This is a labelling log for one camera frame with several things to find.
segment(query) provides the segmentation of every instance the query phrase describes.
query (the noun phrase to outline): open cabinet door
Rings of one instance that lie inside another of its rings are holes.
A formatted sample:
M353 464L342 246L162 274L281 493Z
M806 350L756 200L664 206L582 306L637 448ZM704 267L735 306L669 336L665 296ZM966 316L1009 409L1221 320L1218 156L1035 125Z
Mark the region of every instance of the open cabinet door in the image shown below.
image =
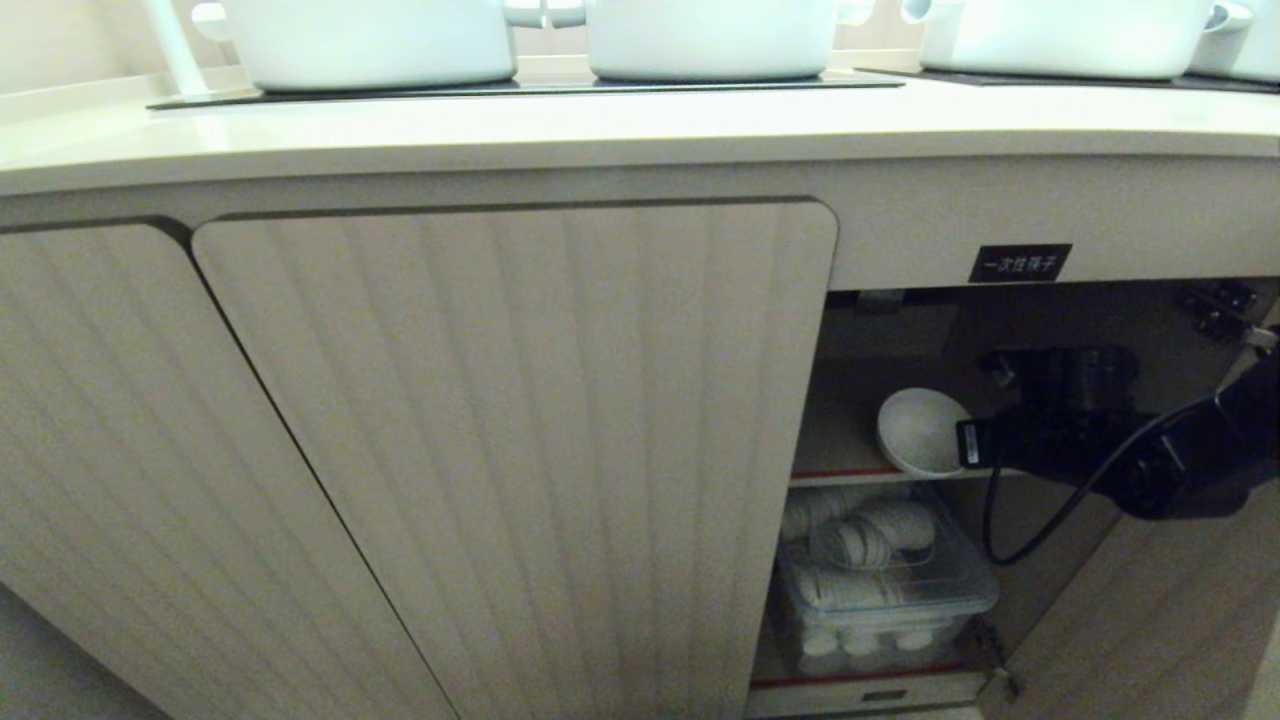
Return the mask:
M1280 305L1267 324L1277 319ZM1123 518L1011 659L1021 697L995 680L982 708L988 720L1233 720L1248 705L1249 720L1276 717L1275 687L1254 684L1280 674L1280 647L1267 651L1277 611L1280 483L1233 518Z

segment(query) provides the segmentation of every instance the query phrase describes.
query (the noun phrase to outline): pot handle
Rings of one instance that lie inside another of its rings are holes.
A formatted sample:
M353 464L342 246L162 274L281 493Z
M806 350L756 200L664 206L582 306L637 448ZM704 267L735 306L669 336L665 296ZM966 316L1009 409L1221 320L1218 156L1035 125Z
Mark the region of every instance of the pot handle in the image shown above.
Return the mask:
M840 0L836 22L842 26L860 26L870 19L876 0Z
M964 9L965 0L902 0L902 22L919 24L924 20Z
M1219 0L1210 10L1204 35L1211 32L1239 32L1253 24L1253 10L1238 3Z
M543 0L549 27L586 24L586 0Z
M200 35L214 42L229 42L232 28L227 26L227 9L221 3L201 3L191 9L191 22Z
M541 29L545 26L543 0L503 0L502 13L513 27Z

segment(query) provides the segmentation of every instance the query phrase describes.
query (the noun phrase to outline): black power cord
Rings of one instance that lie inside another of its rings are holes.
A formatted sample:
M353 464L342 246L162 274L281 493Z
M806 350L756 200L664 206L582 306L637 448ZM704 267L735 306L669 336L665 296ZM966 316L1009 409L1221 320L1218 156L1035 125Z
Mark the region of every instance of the black power cord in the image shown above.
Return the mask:
M1098 465L1098 469L1094 470L1093 474L1089 475L1089 478L1084 480L1084 483L1080 484L1080 487L1076 488L1074 493L1071 493L1071 497L1069 497L1066 502L1064 502L1062 506L1059 507L1057 512L1055 512L1053 516L1050 518L1047 523L1044 523L1044 527L1042 527L1039 532L1036 533L1036 536L1027 542L1027 544L1020 547L1012 555L1005 557L996 555L995 543L991 539L992 516L995 515L996 510L996 495L1000 492L1000 474L1005 466L1005 450L1009 447L1007 443L1009 438L1000 438L1000 451L996 455L995 465L992 465L991 468L991 479L987 482L987 501L983 506L983 512L982 512L982 546L983 550L986 550L987 552L987 557L996 565L1007 566L1007 565L1014 565L1025 559L1032 552L1036 552L1036 550L1039 546L1044 544L1044 541L1047 541L1050 536L1052 536L1057 530L1057 528L1064 521L1066 521L1066 519L1071 515L1071 512L1076 509L1076 506L1084 502L1084 498L1089 495L1089 491L1092 491L1093 487L1098 484L1098 482L1111 470L1111 468L1115 466L1115 464L1119 462L1121 457L1124 457L1125 452L1128 452L1129 448L1132 448L1134 445L1144 439L1147 434L1151 433L1151 430L1160 428L1167 423L1171 423L1172 420L1176 420L1180 415L1183 415L1188 410L1193 410L1201 405L1213 402L1215 397L1217 397L1216 392L1193 400L1184 405L1179 405L1178 407L1153 418L1152 420L1149 420L1148 423L1134 430L1133 434L1125 438L1124 442L1117 445L1116 448L1111 451L1111 455L1108 455L1107 459L1103 460L1101 465Z

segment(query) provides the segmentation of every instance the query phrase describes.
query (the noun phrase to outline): ribbed cabinet door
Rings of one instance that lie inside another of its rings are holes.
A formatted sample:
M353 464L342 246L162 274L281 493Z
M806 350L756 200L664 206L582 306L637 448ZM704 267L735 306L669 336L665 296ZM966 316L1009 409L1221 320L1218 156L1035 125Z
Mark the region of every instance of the ribbed cabinet door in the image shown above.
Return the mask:
M0 580L173 717L453 717L172 238L0 236Z
M196 254L465 719L740 717L820 205L218 222Z

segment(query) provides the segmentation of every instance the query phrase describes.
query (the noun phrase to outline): white pot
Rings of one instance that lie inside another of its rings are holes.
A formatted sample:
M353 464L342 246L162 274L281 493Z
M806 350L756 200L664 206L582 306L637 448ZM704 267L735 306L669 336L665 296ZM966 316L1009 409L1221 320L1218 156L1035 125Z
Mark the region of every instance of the white pot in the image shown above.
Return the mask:
M233 40L253 85L365 90L503 81L508 24L541 27L539 0L221 0L196 27Z
M1280 0L1216 3L1190 72L1280 82Z
M548 0L553 27L586 23L602 78L699 82L815 76L836 24L874 0Z
M904 0L920 65L954 72L1170 79L1213 0Z

